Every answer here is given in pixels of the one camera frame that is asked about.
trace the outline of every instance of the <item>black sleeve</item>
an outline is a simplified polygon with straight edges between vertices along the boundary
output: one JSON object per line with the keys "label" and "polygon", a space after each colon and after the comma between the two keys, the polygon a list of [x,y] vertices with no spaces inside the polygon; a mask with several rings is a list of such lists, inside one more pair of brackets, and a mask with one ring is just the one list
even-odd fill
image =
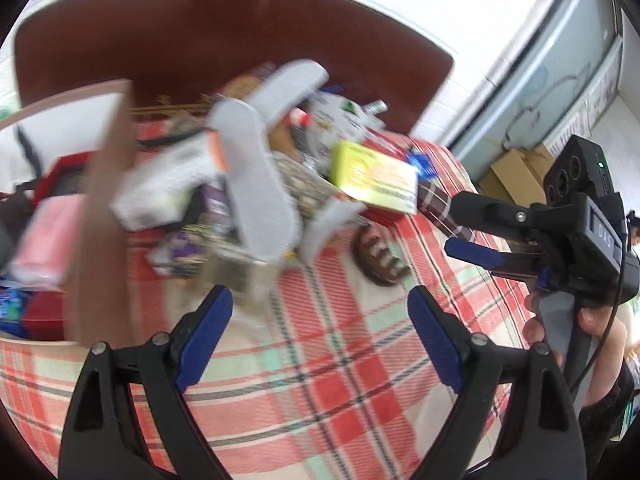
{"label": "black sleeve", "polygon": [[[618,380],[611,391],[600,402],[583,409],[580,412],[580,429],[584,440],[584,451],[587,459],[588,478],[609,479],[617,478],[613,474],[620,466],[620,460],[637,461],[638,457],[631,456],[617,457],[622,451],[620,445],[611,445],[609,438],[615,427],[620,424],[625,413],[625,408],[633,397],[634,380],[626,363],[622,363]],[[636,430],[638,436],[636,446],[640,446],[640,424],[638,420],[634,422],[632,428]]]}

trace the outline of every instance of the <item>camera lens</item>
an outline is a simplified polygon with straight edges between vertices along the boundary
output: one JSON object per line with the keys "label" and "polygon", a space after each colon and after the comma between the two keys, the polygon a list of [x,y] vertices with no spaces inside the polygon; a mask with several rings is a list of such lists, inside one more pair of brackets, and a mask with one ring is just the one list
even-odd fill
{"label": "camera lens", "polygon": [[578,177],[580,176],[580,170],[582,169],[581,164],[580,164],[580,159],[578,157],[576,157],[575,155],[572,156],[571,158],[571,162],[569,163],[569,174],[571,175],[571,178],[574,180],[578,180]]}
{"label": "camera lens", "polygon": [[558,175],[558,194],[560,196],[566,195],[569,190],[569,179],[566,176],[566,171],[562,170]]}
{"label": "camera lens", "polygon": [[556,201],[556,190],[553,186],[549,186],[549,189],[546,190],[546,204],[553,205]]}

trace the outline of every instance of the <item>blue packet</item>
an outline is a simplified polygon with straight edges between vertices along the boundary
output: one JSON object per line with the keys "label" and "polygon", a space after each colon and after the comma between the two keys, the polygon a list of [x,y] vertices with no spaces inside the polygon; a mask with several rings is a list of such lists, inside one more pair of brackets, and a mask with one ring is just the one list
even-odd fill
{"label": "blue packet", "polygon": [[406,161],[418,170],[418,180],[431,180],[438,176],[431,157],[426,153],[407,153]]}
{"label": "blue packet", "polygon": [[24,303],[20,290],[16,288],[0,289],[0,330],[18,337],[29,337],[29,333],[20,323]]}

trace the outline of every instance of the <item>pink package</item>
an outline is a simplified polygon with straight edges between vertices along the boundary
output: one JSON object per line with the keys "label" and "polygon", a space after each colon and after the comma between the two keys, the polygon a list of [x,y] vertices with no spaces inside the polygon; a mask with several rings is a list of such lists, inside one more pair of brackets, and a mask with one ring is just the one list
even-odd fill
{"label": "pink package", "polygon": [[23,286],[55,288],[73,253],[84,195],[52,196],[40,202],[9,268]]}

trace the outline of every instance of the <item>plaid tablecloth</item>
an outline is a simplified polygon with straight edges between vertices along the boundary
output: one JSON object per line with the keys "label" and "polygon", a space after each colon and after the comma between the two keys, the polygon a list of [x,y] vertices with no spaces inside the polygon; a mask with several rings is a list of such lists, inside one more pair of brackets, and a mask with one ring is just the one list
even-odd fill
{"label": "plaid tablecloth", "polygon": [[[154,136],[148,123],[142,137]],[[411,142],[395,137],[395,142]],[[473,190],[450,153],[429,153],[449,194]],[[407,479],[433,443],[452,392],[440,384],[406,312],[417,283],[474,331],[521,346],[523,286],[446,257],[446,237],[421,215],[388,233],[411,276],[395,288],[368,282],[343,235],[313,267],[284,272],[256,328],[232,319],[200,383],[186,400],[235,479]],[[477,240],[507,250],[502,240]],[[130,250],[130,286],[140,338],[170,330],[186,311],[185,290],[157,276],[148,248]],[[0,396],[36,455],[57,469],[66,409],[86,349],[0,342]],[[487,428],[506,405],[501,388]],[[141,388],[136,409],[154,461],[171,469]]]}

